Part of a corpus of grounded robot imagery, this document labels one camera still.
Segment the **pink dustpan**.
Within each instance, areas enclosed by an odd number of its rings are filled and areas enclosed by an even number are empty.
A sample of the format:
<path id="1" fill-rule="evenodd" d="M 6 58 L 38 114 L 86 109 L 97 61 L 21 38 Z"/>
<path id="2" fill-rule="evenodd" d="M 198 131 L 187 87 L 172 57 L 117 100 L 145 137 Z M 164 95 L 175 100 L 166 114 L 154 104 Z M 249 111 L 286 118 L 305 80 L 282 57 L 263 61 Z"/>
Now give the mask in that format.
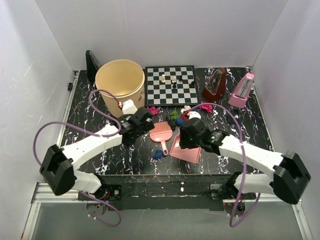
<path id="1" fill-rule="evenodd" d="M 178 133 L 173 140 L 173 144 L 169 152 L 169 155 L 171 157 L 184 160 L 189 163 L 197 164 L 199 162 L 200 153 L 200 147 L 182 149 L 180 147 L 180 133 Z"/>

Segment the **pink hand brush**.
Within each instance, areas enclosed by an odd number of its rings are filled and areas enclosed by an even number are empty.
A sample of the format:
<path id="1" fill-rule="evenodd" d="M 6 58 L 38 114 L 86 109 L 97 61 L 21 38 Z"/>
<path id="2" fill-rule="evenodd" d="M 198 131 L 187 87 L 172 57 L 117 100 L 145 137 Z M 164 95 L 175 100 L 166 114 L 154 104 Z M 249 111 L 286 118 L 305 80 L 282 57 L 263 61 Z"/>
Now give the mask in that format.
<path id="1" fill-rule="evenodd" d="M 173 136 L 171 126 L 167 121 L 157 122 L 154 124 L 154 128 L 149 131 L 150 139 L 155 143 L 160 143 L 163 154 L 168 155 L 167 141 Z"/>

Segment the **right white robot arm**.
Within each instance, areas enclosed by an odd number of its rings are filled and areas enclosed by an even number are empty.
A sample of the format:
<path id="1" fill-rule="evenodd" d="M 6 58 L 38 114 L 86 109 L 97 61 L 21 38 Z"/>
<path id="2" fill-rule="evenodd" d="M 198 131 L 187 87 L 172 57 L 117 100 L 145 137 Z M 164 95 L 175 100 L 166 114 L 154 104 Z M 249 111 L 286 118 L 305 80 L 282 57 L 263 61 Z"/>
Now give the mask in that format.
<path id="1" fill-rule="evenodd" d="M 260 171 L 258 174 L 234 173 L 225 184 L 227 195 L 232 199 L 247 193 L 263 193 L 296 205 L 311 180 L 297 153 L 274 152 L 241 143 L 226 131 L 210 130 L 198 118 L 189 119 L 180 128 L 179 145 L 182 149 L 200 147 L 208 153 L 232 158 Z"/>

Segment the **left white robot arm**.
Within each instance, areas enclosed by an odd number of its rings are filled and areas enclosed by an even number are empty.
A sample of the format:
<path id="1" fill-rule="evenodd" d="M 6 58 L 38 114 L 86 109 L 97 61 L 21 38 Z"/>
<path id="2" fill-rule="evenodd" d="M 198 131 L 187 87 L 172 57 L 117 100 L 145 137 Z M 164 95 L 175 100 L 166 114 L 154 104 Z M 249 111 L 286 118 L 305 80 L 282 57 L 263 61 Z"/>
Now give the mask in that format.
<path id="1" fill-rule="evenodd" d="M 141 135 L 154 128 L 153 114 L 145 107 L 140 107 L 133 114 L 124 114 L 116 123 L 107 124 L 94 135 L 90 135 L 73 144 L 48 148 L 39 172 L 57 196 L 70 190 L 86 192 L 95 200 L 106 196 L 106 184 L 94 173 L 79 171 L 81 165 L 98 154 L 116 146 L 131 146 Z"/>

